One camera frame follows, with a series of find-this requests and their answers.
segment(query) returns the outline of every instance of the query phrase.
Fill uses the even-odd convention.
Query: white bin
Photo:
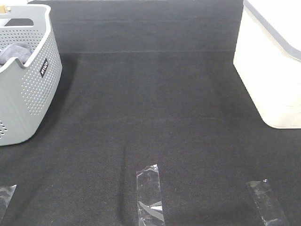
[[[301,1],[245,0],[234,66],[262,119],[301,128]]]
[[[37,130],[55,94],[62,65],[49,19],[50,7],[7,7],[0,19],[29,18],[33,26],[0,27],[0,47],[26,42],[34,50],[23,65],[11,58],[0,68],[0,145],[29,139]]]

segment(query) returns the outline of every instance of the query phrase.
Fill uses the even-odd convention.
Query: basket label
[[[48,68],[48,65],[49,65],[49,63],[48,63],[48,61],[47,61],[47,58],[45,58],[45,61],[44,61],[44,63],[43,63],[43,66],[42,66],[41,69],[40,69],[40,74],[41,74],[42,78],[44,77],[44,75],[45,75],[45,73],[46,73],[46,70],[47,70],[47,68]]]

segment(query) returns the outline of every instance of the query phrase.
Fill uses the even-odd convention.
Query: gray plastic basket
[[[26,42],[34,52],[25,64],[14,57],[0,68],[0,145],[21,143],[35,133],[62,72],[50,7],[29,4],[7,9],[0,19],[29,18],[33,26],[0,27],[0,48]]]

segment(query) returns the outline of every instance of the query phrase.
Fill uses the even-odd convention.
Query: cloth
[[[19,58],[25,64],[31,54],[31,46],[27,43],[10,44],[0,52],[0,65],[4,65],[12,57]]]

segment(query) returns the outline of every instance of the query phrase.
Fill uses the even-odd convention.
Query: basket handle
[[[45,26],[49,22],[50,7],[47,5],[23,5],[6,6],[7,12],[0,14],[0,19],[23,19],[28,18],[33,21],[33,26]]]

